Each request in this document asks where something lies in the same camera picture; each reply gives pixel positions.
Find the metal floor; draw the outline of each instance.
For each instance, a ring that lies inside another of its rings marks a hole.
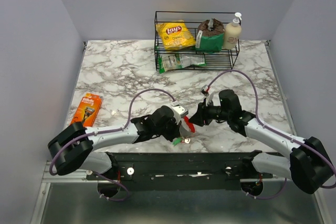
[[[276,193],[282,180],[265,182],[262,195]],[[42,223],[323,223],[314,196],[292,182],[272,200],[254,200],[241,191],[144,191],[124,202],[99,198],[96,183],[52,183]]]

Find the white arm segment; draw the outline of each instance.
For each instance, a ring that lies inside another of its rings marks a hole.
[[[288,134],[284,131],[278,130],[276,128],[274,128],[277,131],[280,131],[281,133],[289,136],[292,139],[295,139],[299,142],[304,143],[304,138],[303,137],[298,137],[298,136],[294,136],[291,134]],[[287,159],[289,159],[289,155],[292,152],[293,148],[298,148],[300,147],[300,145],[296,144],[296,143],[292,143],[290,142],[288,139],[279,136],[278,134],[265,129],[262,127],[262,125],[260,125],[257,121],[257,119],[252,119],[248,122],[248,124],[245,126],[245,132],[246,132],[246,136],[254,138],[255,140],[258,140],[266,145],[268,145],[269,147],[271,147],[272,149],[274,149],[275,151],[279,152],[281,155],[283,155],[284,157],[286,157]]]
[[[283,178],[291,178],[290,162],[285,157],[262,152],[253,158],[252,164],[259,173],[271,173]]]
[[[91,152],[79,169],[105,173],[112,168],[112,162],[105,152]]]
[[[107,127],[87,127],[85,133],[106,131],[112,129],[118,129],[123,125],[107,126]],[[133,144],[139,137],[138,130],[133,123],[130,123],[128,127],[123,131],[117,131],[106,134],[98,134],[89,136],[88,139],[93,141],[93,151],[108,147],[116,144]]]

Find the marble countertop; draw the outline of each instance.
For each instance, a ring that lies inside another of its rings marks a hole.
[[[87,92],[102,95],[103,103],[94,126],[125,123],[129,103],[138,92],[160,88],[170,92],[180,104],[196,112],[202,101],[200,88],[208,84],[220,71],[178,70],[159,74],[155,70],[153,40],[96,40],[89,41],[81,65],[67,124]],[[235,69],[248,74],[259,95],[259,115],[269,124],[290,132],[279,89],[262,41],[241,41]],[[250,83],[238,73],[228,73],[213,85],[214,103],[219,104],[218,92],[233,89],[242,108],[254,112],[255,97]],[[154,112],[171,100],[159,92],[147,92],[136,99],[132,117]],[[212,122],[196,126],[189,144],[176,146],[163,137],[137,144],[120,144],[101,149],[109,152],[251,152],[273,151],[267,145],[234,133],[226,123]]]

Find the soap bottle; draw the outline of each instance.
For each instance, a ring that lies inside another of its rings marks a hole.
[[[239,39],[239,35],[242,32],[239,20],[241,20],[241,13],[235,13],[236,18],[232,20],[231,23],[226,25],[224,32],[224,43],[223,47],[225,49],[233,49]]]

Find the lay's logo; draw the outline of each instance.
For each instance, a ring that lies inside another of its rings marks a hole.
[[[169,35],[173,33],[180,33],[180,31],[182,31],[181,26],[174,26],[172,28],[167,28],[166,33]]]

